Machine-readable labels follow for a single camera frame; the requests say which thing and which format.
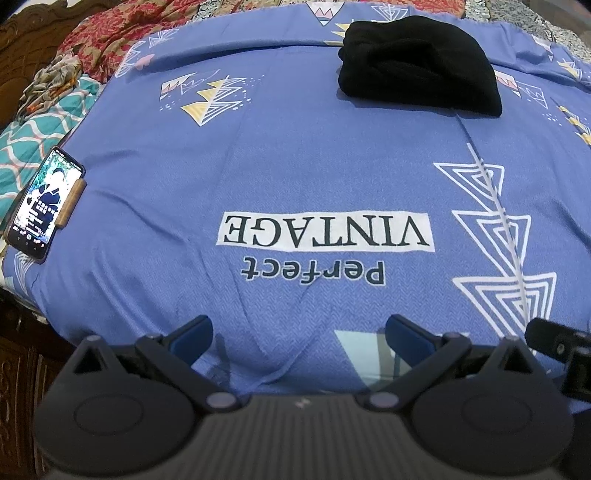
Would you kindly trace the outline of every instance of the person on phone screen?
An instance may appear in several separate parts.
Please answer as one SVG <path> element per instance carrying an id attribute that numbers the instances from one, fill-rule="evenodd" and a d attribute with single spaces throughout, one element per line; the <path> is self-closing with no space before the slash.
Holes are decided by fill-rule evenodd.
<path id="1" fill-rule="evenodd" d="M 47 183 L 33 190 L 27 197 L 27 204 L 31 206 L 29 215 L 29 227 L 37 232 L 39 237 L 46 234 L 57 206 L 60 203 L 60 187 L 66 179 L 63 169 L 56 168 L 46 177 Z"/>

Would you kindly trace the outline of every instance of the screw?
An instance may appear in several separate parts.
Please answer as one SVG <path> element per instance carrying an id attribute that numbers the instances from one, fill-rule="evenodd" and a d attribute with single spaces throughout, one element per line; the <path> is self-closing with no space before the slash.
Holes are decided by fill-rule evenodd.
<path id="1" fill-rule="evenodd" d="M 369 397 L 369 403 L 376 408 L 393 408 L 399 400 L 397 395 L 390 392 L 378 392 Z"/>
<path id="2" fill-rule="evenodd" d="M 461 337 L 461 335 L 457 332 L 447 332 L 447 333 L 443 334 L 443 339 L 447 340 L 447 341 L 453 340 L 456 338 L 460 338 L 460 337 Z"/>
<path id="3" fill-rule="evenodd" d="M 216 392 L 209 395 L 205 401 L 211 408 L 223 410 L 232 407 L 237 402 L 237 399 L 231 393 Z"/>
<path id="4" fill-rule="evenodd" d="M 575 348 L 576 352 L 579 355 L 583 355 L 583 356 L 589 356 L 591 355 L 591 350 L 582 346 L 578 346 L 577 348 Z"/>

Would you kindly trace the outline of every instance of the carved wooden bed frame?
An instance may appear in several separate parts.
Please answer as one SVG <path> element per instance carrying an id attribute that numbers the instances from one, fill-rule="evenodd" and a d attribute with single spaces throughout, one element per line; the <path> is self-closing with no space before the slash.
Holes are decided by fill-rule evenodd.
<path id="1" fill-rule="evenodd" d="M 22 91 L 48 65 L 66 36 L 86 17 L 121 0 L 67 0 L 23 9 L 0 26 L 0 131 L 14 118 Z"/>
<path id="2" fill-rule="evenodd" d="M 68 33 L 120 2 L 33 5 L 0 25 L 0 132 L 13 120 L 24 88 L 52 61 Z M 0 290 L 0 480 L 30 480 L 47 472 L 33 440 L 33 414 L 73 349 Z"/>

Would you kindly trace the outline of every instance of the ribbed black surface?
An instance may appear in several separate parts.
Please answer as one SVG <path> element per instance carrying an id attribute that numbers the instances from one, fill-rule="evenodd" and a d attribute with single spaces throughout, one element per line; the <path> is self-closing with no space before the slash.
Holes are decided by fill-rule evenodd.
<path id="1" fill-rule="evenodd" d="M 399 417 L 370 413 L 351 396 L 255 397 L 208 417 L 190 444 L 126 480 L 479 480 L 416 444 Z M 48 480 L 79 477 L 53 472 Z M 566 480 L 551 470 L 519 480 Z"/>

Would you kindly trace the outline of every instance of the teal patterned fabric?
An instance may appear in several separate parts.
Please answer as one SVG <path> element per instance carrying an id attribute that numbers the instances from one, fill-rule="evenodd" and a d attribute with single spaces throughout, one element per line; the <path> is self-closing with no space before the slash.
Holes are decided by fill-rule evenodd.
<path id="1" fill-rule="evenodd" d="M 51 147 L 82 121 L 102 85 L 87 75 L 71 94 L 23 125 L 12 122 L 0 135 L 0 219 Z"/>

